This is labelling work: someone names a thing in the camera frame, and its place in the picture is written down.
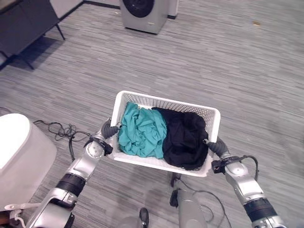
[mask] washing machine door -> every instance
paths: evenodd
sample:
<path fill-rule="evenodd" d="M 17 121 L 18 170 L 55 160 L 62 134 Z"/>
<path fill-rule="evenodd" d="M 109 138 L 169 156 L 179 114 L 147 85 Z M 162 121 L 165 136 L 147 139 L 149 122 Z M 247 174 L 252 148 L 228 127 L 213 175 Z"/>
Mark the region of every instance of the washing machine door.
<path fill-rule="evenodd" d="M 123 3 L 127 10 L 137 18 L 148 16 L 154 7 L 154 0 L 123 0 Z"/>

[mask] wire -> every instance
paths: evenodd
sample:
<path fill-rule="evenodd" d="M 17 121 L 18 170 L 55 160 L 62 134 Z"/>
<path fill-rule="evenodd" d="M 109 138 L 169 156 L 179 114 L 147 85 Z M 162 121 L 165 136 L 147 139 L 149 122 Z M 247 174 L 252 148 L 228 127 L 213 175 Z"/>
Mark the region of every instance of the wire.
<path fill-rule="evenodd" d="M 5 110 L 5 111 L 7 111 L 7 112 L 9 112 L 9 113 L 12 113 L 11 110 L 8 109 L 8 108 L 0 107 L 0 109 L 1 109 L 1 110 Z"/>
<path fill-rule="evenodd" d="M 258 172 L 259 172 L 257 159 L 254 156 L 252 156 L 252 155 L 244 155 L 243 157 L 239 158 L 238 161 L 240 162 L 240 161 L 244 160 L 245 158 L 251 158 L 252 160 L 255 161 L 255 164 L 256 164 L 255 180 L 257 181 L 257 179 L 258 179 Z"/>
<path fill-rule="evenodd" d="M 221 201 L 214 193 L 212 193 L 211 191 L 206 191 L 206 190 L 195 190 L 194 188 L 192 188 L 192 187 L 190 187 L 188 184 L 186 184 L 182 179 L 180 179 L 180 181 L 181 181 L 188 189 L 194 191 L 193 195 L 195 195 L 196 193 L 199 193 L 199 192 L 203 192 L 203 193 L 207 193 L 207 194 L 210 194 L 210 195 L 214 196 L 214 197 L 218 200 L 218 202 L 220 203 L 220 205 L 221 205 L 221 207 L 222 207 L 222 210 L 223 210 L 223 216 L 222 216 L 220 222 L 218 223 L 217 228 L 219 228 L 219 227 L 222 225 L 222 223 L 223 223 L 225 217 L 226 217 L 226 219 L 227 219 L 227 221 L 228 221 L 229 227 L 232 228 L 232 225 L 231 225 L 230 220 L 229 220 L 229 218 L 228 218 L 228 216 L 227 216 L 227 214 L 226 214 L 226 210 L 225 210 L 225 207 L 224 207 L 222 201 Z"/>
<path fill-rule="evenodd" d="M 51 123 L 46 123 L 43 120 L 37 120 L 34 122 L 35 125 L 37 124 L 45 124 L 47 125 L 47 130 L 53 134 L 55 134 L 55 140 L 59 141 L 62 140 L 64 138 L 68 138 L 68 148 L 69 148 L 69 152 L 72 158 L 72 162 L 75 160 L 75 155 L 74 155 L 74 151 L 73 151 L 73 142 L 79 142 L 84 140 L 87 137 L 90 137 L 91 134 L 87 133 L 87 132 L 83 132 L 83 131 L 76 131 L 76 126 L 69 124 L 68 127 L 63 127 L 63 125 L 61 123 L 58 122 L 51 122 Z M 51 129 L 51 127 L 57 126 L 58 130 L 54 131 L 54 129 Z M 84 134 L 85 137 L 75 140 L 75 135 L 81 133 Z"/>
<path fill-rule="evenodd" d="M 207 205 L 204 205 L 204 204 L 200 204 L 200 207 L 207 208 L 207 209 L 210 211 L 210 213 L 211 213 L 211 218 L 210 218 L 209 220 L 206 220 L 206 222 L 207 222 L 207 223 L 212 222 L 213 219 L 214 219 L 214 214 L 213 214 L 212 209 L 211 209 L 210 207 L 208 207 Z"/>
<path fill-rule="evenodd" d="M 18 217 L 18 216 L 15 216 L 15 220 L 16 220 L 16 221 L 19 220 L 20 223 L 21 223 L 22 228 L 26 228 L 25 223 L 24 223 L 24 220 L 23 220 L 22 218 L 20 218 L 20 217 Z"/>

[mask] white plastic basket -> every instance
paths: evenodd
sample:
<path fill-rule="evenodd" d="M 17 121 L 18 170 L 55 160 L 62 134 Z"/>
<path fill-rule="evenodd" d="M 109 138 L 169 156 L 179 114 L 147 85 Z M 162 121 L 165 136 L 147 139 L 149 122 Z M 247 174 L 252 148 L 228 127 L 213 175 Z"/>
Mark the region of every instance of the white plastic basket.
<path fill-rule="evenodd" d="M 129 91 L 121 91 L 117 94 L 111 126 L 115 126 L 119 123 L 124 115 L 127 102 L 133 102 L 144 108 L 166 108 L 180 112 L 194 112 L 202 116 L 206 122 L 206 131 L 209 134 L 209 140 L 216 142 L 219 132 L 220 113 L 216 108 L 205 107 L 196 104 L 189 104 L 179 101 L 173 101 L 155 96 L 149 96 L 145 94 L 139 94 Z M 120 151 L 117 134 L 112 137 L 109 143 L 113 146 L 113 152 L 109 155 L 111 159 L 121 162 L 132 163 L 136 165 L 148 166 L 156 169 L 167 170 L 171 172 L 186 174 L 190 176 L 206 177 L 208 171 L 211 169 L 211 162 L 213 158 L 213 152 L 209 150 L 206 160 L 198 171 L 187 171 L 183 168 L 169 165 L 164 159 L 157 159 L 153 157 L 141 158 L 139 156 L 127 155 Z"/>

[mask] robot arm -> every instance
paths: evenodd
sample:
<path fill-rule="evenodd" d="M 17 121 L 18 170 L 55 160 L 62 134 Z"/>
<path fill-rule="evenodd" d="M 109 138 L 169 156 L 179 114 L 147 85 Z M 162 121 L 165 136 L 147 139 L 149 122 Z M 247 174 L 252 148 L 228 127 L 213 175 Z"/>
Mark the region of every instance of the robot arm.
<path fill-rule="evenodd" d="M 96 165 L 104 155 L 112 152 L 105 138 L 114 135 L 118 127 L 105 127 L 96 133 L 85 146 L 82 157 L 73 161 L 63 178 L 41 202 L 29 219 L 26 228 L 71 228 L 78 196 L 91 177 Z"/>
<path fill-rule="evenodd" d="M 233 187 L 238 200 L 252 221 L 252 227 L 286 228 L 257 181 L 249 175 L 247 167 L 239 161 L 239 157 L 232 156 L 220 138 L 217 143 L 208 141 L 206 143 L 220 158 L 220 161 L 212 162 L 213 171 L 225 174 L 227 182 Z"/>

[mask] white bin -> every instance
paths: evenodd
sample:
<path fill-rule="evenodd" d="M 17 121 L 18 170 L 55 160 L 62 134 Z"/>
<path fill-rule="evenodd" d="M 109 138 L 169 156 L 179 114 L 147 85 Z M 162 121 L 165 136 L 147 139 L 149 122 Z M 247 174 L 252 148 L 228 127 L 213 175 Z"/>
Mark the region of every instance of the white bin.
<path fill-rule="evenodd" d="M 29 202 L 56 153 L 50 139 L 24 115 L 0 117 L 0 211 Z"/>
<path fill-rule="evenodd" d="M 220 113 L 216 108 L 205 107 L 196 104 L 189 104 L 179 101 L 173 101 L 155 96 L 149 96 L 145 94 L 139 94 L 129 91 L 121 91 L 117 94 L 111 126 L 115 126 L 119 123 L 124 115 L 127 102 L 133 102 L 144 108 L 166 108 L 180 112 L 195 112 L 202 116 L 206 122 L 206 131 L 209 134 L 209 140 L 216 142 L 219 132 Z M 109 155 L 110 158 L 121 161 L 132 163 L 136 165 L 148 166 L 156 169 L 167 170 L 171 172 L 186 174 L 190 176 L 206 177 L 208 171 L 211 169 L 211 162 L 213 160 L 213 152 L 209 150 L 206 160 L 198 171 L 187 171 L 183 168 L 169 165 L 164 159 L 157 159 L 153 157 L 141 158 L 139 156 L 127 155 L 120 151 L 117 134 L 115 137 L 110 139 L 110 144 L 113 146 L 113 152 Z"/>

